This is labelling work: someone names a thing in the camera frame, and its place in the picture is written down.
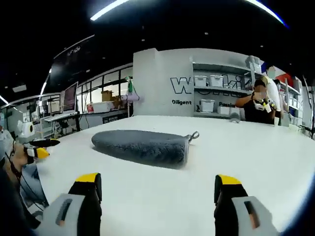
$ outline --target desk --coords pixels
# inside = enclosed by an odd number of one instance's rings
[[[92,149],[92,136],[113,129],[192,134],[180,170],[120,160]],[[287,127],[215,118],[136,116],[60,138],[51,155],[38,163],[38,173],[51,203],[86,173],[102,175],[101,235],[213,236],[215,175],[238,178],[256,196],[283,231],[297,213],[310,187],[315,143]],[[257,144],[267,143],[263,148]],[[281,143],[286,149],[279,150]]]

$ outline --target computer monitor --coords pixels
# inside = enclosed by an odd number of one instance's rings
[[[74,83],[64,91],[63,113],[76,111],[78,82]]]

